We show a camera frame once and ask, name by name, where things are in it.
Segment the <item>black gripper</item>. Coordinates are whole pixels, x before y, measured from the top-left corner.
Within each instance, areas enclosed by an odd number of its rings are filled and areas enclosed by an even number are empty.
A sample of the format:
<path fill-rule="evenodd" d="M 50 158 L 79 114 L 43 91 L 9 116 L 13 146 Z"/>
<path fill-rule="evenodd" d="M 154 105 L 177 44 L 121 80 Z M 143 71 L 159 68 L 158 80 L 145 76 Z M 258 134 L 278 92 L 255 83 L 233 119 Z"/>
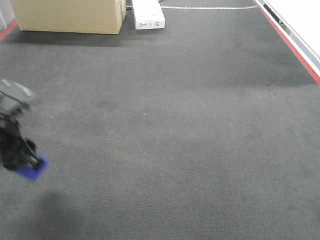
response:
<path fill-rule="evenodd" d="M 0 161 L 5 169 L 16 171 L 22 167 L 35 167 L 37 146 L 29 138 L 23 138 L 19 122 L 2 113 L 0 115 Z"/>

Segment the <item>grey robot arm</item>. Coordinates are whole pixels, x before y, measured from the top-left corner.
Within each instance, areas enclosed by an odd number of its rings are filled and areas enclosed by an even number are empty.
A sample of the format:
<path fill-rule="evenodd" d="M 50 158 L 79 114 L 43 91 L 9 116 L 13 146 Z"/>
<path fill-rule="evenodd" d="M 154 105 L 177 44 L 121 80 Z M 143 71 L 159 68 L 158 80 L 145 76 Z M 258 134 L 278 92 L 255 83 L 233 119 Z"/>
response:
<path fill-rule="evenodd" d="M 36 144 L 22 136 L 17 120 L 35 99 L 31 89 L 11 80 L 0 80 L 0 162 L 7 170 L 37 170 L 43 163 L 37 156 Z"/>

